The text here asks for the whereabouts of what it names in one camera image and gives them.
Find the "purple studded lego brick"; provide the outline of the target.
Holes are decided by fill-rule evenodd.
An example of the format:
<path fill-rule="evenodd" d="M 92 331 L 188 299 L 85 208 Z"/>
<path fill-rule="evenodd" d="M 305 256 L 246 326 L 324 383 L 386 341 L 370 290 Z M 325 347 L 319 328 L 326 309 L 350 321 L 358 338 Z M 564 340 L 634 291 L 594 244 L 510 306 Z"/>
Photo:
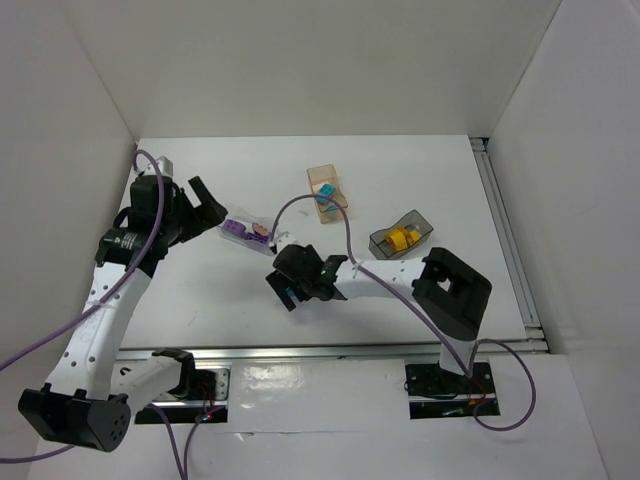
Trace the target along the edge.
<path fill-rule="evenodd" d="M 222 224 L 222 229 L 227 232 L 229 235 L 232 235 L 236 238 L 240 238 L 243 239 L 245 237 L 245 234 L 247 232 L 246 230 L 246 225 L 242 222 L 233 220 L 233 219 L 227 219 L 223 224 Z"/>

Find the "purple rounded lego brick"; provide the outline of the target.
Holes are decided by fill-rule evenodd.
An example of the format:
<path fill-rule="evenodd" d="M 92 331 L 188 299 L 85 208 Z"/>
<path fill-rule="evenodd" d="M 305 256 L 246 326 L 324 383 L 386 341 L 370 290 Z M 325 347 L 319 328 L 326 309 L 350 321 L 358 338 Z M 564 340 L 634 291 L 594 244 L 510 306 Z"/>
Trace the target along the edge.
<path fill-rule="evenodd" d="M 255 235 L 259 235 L 261 237 L 264 238 L 269 238 L 270 237 L 270 232 L 267 228 L 263 227 L 261 224 L 254 222 L 252 224 L 252 229 L 253 229 L 253 233 Z"/>

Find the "small teal lego cube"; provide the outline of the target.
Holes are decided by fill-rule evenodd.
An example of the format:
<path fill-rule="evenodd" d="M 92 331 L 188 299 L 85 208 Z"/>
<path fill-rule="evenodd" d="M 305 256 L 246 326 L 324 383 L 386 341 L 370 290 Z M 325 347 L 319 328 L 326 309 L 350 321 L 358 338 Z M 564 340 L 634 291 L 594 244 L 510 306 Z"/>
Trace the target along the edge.
<path fill-rule="evenodd" d="M 330 183 L 324 183 L 317 191 L 322 197 L 331 198 L 336 193 L 336 188 Z"/>

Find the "yellow lego brick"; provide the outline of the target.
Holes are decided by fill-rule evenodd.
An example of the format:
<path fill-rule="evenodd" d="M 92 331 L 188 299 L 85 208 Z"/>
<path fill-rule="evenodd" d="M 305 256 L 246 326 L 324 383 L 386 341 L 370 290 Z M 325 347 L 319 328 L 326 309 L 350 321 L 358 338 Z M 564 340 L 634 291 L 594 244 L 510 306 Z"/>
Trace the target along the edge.
<path fill-rule="evenodd" d="M 393 252 L 403 251 L 408 248 L 406 234 L 407 231 L 404 227 L 397 227 L 385 235 L 385 241 Z"/>
<path fill-rule="evenodd" d="M 411 247 L 411 246 L 413 246 L 414 244 L 416 244 L 416 243 L 420 240 L 420 238 L 421 238 L 421 237 L 420 237 L 419 239 L 414 240 L 414 239 L 410 238 L 410 237 L 409 237 L 409 235 L 408 235 L 408 233 L 407 233 L 407 234 L 405 235 L 405 238 L 406 238 L 406 243 L 407 243 L 407 245 L 408 245 L 409 247 Z"/>

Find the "yellow lego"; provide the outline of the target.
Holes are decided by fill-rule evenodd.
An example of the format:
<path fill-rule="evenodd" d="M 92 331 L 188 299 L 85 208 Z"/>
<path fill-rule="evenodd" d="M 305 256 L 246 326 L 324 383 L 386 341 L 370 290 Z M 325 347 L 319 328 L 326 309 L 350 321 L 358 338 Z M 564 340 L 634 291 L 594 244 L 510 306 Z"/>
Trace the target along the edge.
<path fill-rule="evenodd" d="M 420 231 L 418 229 L 415 228 L 407 228 L 407 232 L 410 238 L 416 240 L 419 239 L 422 234 L 420 233 Z"/>

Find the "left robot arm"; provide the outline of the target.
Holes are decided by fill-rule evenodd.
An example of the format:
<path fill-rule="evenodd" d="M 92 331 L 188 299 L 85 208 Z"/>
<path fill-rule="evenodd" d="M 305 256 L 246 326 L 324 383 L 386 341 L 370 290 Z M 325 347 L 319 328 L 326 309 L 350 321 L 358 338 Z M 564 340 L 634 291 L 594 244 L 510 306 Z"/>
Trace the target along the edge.
<path fill-rule="evenodd" d="M 44 385 L 26 389 L 18 410 L 45 440 L 114 451 L 136 414 L 158 397 L 184 399 L 202 380 L 194 356 L 161 348 L 134 367 L 116 357 L 137 304 L 169 249 L 221 224 L 226 209 L 199 177 L 189 185 L 193 205 L 168 176 L 138 177 L 130 206 L 101 238 L 85 319 L 74 329 Z"/>

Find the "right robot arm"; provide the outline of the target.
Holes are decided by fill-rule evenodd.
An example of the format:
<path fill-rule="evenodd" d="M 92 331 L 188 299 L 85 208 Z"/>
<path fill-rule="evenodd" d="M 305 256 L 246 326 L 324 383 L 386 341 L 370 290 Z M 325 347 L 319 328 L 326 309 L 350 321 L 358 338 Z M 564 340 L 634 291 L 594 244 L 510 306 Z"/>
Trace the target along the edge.
<path fill-rule="evenodd" d="M 313 246 L 282 248 L 266 276 L 285 308 L 298 303 L 391 298 L 400 301 L 441 343 L 439 366 L 470 377 L 491 282 L 445 248 L 421 259 L 357 261 L 321 258 Z"/>

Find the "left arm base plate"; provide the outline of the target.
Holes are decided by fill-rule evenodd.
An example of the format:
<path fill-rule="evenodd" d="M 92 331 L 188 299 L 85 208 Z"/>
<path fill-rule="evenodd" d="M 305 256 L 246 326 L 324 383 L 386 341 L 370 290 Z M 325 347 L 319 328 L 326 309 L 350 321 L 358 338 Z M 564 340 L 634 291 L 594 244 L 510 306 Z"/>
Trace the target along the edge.
<path fill-rule="evenodd" d="M 176 396 L 162 392 L 153 400 L 167 416 L 171 424 L 194 424 L 202 414 L 212 411 L 205 423 L 226 423 L 228 396 L 231 380 L 229 366 L 199 366 L 190 390 Z"/>

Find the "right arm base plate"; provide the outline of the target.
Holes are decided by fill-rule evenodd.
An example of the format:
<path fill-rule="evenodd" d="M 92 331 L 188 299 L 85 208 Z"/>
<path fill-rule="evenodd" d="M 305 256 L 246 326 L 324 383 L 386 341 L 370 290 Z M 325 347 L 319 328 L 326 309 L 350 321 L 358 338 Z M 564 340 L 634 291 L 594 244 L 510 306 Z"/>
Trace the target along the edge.
<path fill-rule="evenodd" d="M 406 364 L 404 390 L 411 420 L 499 416 L 493 373 L 488 362 L 474 364 L 468 379 L 442 370 L 438 364 Z"/>

